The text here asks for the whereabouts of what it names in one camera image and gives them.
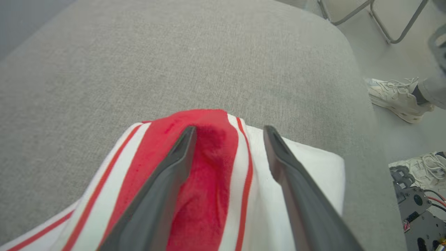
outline shoelace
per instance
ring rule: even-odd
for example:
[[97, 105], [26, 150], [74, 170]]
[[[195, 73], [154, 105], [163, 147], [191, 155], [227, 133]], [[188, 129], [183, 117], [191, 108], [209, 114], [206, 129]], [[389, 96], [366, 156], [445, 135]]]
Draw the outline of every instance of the shoelace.
[[[385, 81], [385, 82], [381, 82], [381, 83], [378, 82], [378, 84], [379, 84], [382, 88], [384, 88], [386, 91], [388, 91], [389, 88], [396, 88], [397, 91], [398, 91], [399, 93], [408, 93], [409, 91], [408, 91], [407, 88], [405, 88], [405, 87], [408, 87], [409, 85], [411, 85], [411, 84], [413, 84], [415, 81], [417, 81], [417, 80], [418, 80], [418, 77], [416, 77], [416, 78], [412, 78], [412, 79], [405, 79], [405, 80], [409, 81], [409, 83], [408, 83], [408, 84], [405, 84], [405, 83], [402, 83], [402, 82], [400, 82], [400, 81], [397, 81], [397, 80], [393, 80], [393, 79], [392, 79], [392, 80]], [[406, 90], [406, 91], [405, 91], [405, 92], [402, 92], [402, 91], [399, 89], [399, 87], [404, 87], [404, 90]]]
[[[446, 167], [445, 167], [445, 165], [443, 165], [443, 163], [441, 163], [440, 161], [438, 161], [438, 159], [437, 159], [437, 157], [435, 157], [435, 155], [434, 154], [429, 154], [429, 155], [426, 155], [426, 156], [423, 156], [422, 158], [421, 158], [421, 160], [423, 161], [423, 165], [424, 165], [424, 168], [425, 168], [425, 170], [426, 170], [426, 172], [428, 172], [428, 173], [430, 173], [435, 179], [437, 179], [437, 180], [444, 180], [445, 179], [445, 177], [443, 177], [443, 178], [438, 178], [438, 176], [436, 176], [435, 174], [434, 174], [434, 172], [433, 171], [435, 171], [435, 170], [443, 170], [445, 173], [446, 173]], [[437, 167], [428, 167], [427, 166], [427, 162], [431, 162], [431, 163], [434, 163], [434, 164], [436, 164], [437, 165]]]

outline white fabric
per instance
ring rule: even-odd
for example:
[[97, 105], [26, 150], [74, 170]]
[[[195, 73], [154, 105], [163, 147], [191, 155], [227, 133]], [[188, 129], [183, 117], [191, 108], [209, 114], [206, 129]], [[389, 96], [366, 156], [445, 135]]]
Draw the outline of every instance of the white fabric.
[[[237, 131], [239, 142], [237, 153], [234, 159], [234, 170], [231, 176], [230, 191], [243, 191], [244, 178], [248, 172], [248, 147], [246, 145], [245, 137], [240, 131], [237, 124], [237, 118], [228, 114], [227, 116], [231, 126]], [[219, 251], [234, 250], [237, 242], [238, 229], [240, 224], [240, 208], [242, 207], [242, 193], [231, 192], [229, 194], [229, 208], [226, 218], [226, 226], [223, 232], [223, 237], [220, 243]]]
[[[228, 117], [228, 119], [230, 123], [234, 123], [233, 126], [237, 128], [236, 120], [234, 120], [230, 116]], [[271, 172], [269, 171], [263, 141], [263, 130], [246, 126], [244, 122], [242, 124], [249, 141], [254, 166], [253, 181], [248, 200], [249, 213], [247, 214], [246, 218], [246, 229], [242, 250], [294, 250], [294, 240], [282, 190], [279, 184], [275, 182], [271, 175]], [[123, 137], [121, 137], [121, 139], [117, 142], [116, 146], [111, 151], [112, 153], [117, 151], [117, 148], [119, 148], [119, 146], [123, 142], [123, 138], [126, 138], [126, 135], [130, 133], [132, 128], [128, 129], [124, 133]], [[240, 139], [239, 146], [245, 145], [244, 152], [246, 152], [244, 136], [241, 132], [238, 131], [238, 133]], [[293, 152], [293, 154], [296, 156], [296, 158], [307, 169], [311, 177], [315, 180], [322, 192], [326, 195], [335, 210], [339, 214], [341, 214], [345, 189], [343, 159], [333, 153], [293, 142], [285, 138], [284, 141]], [[110, 162], [110, 155], [106, 158], [104, 163]], [[101, 172], [104, 172], [104, 170], [102, 170], [102, 167], [100, 168], [98, 173]], [[0, 251], [12, 250], [16, 245], [20, 244], [23, 241], [26, 241], [31, 236], [35, 235], [36, 233], [45, 229], [47, 226], [50, 226], [57, 220], [66, 216], [69, 212], [72, 212], [74, 207], [76, 207], [78, 203], [80, 205], [80, 202], [76, 202], [74, 206], [71, 206], [70, 208], [64, 210], [62, 213], [46, 221], [34, 230], [31, 230], [30, 232], [17, 238], [16, 240], [3, 245], [2, 247], [0, 247]], [[49, 247], [51, 247], [56, 242], [62, 231], [72, 231], [72, 228], [66, 227], [67, 224], [72, 223], [72, 220], [77, 220], [75, 214], [73, 214], [73, 217], [70, 220], [63, 222], [62, 224], [53, 228], [51, 231], [41, 236], [38, 240], [30, 243], [22, 249], [14, 250], [49, 250]], [[229, 243], [228, 247], [234, 246], [234, 239], [233, 236], [230, 236], [230, 233], [224, 233], [222, 242], [224, 241]]]
[[63, 229], [63, 232], [60, 234], [60, 237], [58, 239], [58, 243], [56, 245], [53, 245], [53, 249], [62, 249], [65, 243], [67, 242], [69, 236], [73, 232], [76, 222], [80, 219], [82, 211], [86, 207], [88, 203], [88, 198], [92, 195], [94, 192], [97, 184], [99, 183], [99, 180], [103, 176], [104, 172], [107, 169], [107, 166], [112, 161], [112, 158], [115, 156], [116, 152], [118, 151], [119, 147], [124, 143], [126, 138], [129, 136], [131, 131], [136, 128], [137, 126], [142, 125], [142, 123], [135, 123], [132, 126], [130, 126], [118, 139], [115, 146], [112, 148], [110, 153], [107, 155], [107, 157], [102, 162], [101, 166], [97, 170], [95, 176], [91, 180], [90, 184], [88, 185], [87, 189], [85, 190], [82, 198], [78, 201], [78, 206], [76, 207], [75, 211], [73, 212], [73, 215], [71, 216], [70, 220], [67, 223], [67, 226]]
[[107, 227], [108, 219], [111, 217], [114, 209], [111, 205], [114, 205], [118, 198], [125, 174], [149, 126], [150, 123], [141, 125], [123, 149], [115, 164], [115, 168], [111, 171], [104, 188], [102, 188], [105, 192], [100, 193], [96, 200], [88, 220], [72, 250], [96, 250], [99, 246], [102, 235]]

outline towel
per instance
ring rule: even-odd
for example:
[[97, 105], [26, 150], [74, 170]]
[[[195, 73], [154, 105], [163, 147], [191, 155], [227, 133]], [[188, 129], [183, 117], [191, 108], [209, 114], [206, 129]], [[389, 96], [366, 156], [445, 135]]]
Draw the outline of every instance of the towel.
[[[166, 250], [294, 250], [282, 190], [269, 171], [263, 131], [223, 110], [190, 110], [130, 126], [78, 201], [0, 251], [97, 250], [188, 126], [197, 128], [197, 142]], [[341, 214], [343, 159], [284, 141]]]

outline person's leg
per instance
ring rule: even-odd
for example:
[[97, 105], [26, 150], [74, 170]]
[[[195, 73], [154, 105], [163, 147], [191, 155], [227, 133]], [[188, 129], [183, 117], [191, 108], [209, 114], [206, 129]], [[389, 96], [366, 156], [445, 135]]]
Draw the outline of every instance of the person's leg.
[[446, 72], [420, 81], [417, 89], [417, 100], [424, 99], [441, 109], [446, 109]]
[[446, 159], [446, 152], [438, 152], [437, 155]]
[[434, 105], [420, 92], [418, 78], [406, 80], [367, 79], [368, 94], [373, 104], [388, 108], [408, 123], [418, 123], [425, 112], [434, 110]]

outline gray sofa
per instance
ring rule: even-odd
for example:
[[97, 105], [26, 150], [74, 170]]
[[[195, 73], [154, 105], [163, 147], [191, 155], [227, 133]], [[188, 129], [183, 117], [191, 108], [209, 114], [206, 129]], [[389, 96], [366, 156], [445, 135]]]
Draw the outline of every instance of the gray sofa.
[[0, 244], [77, 200], [132, 123], [220, 108], [346, 161], [343, 218], [405, 250], [348, 41], [273, 0], [77, 0], [0, 62]]

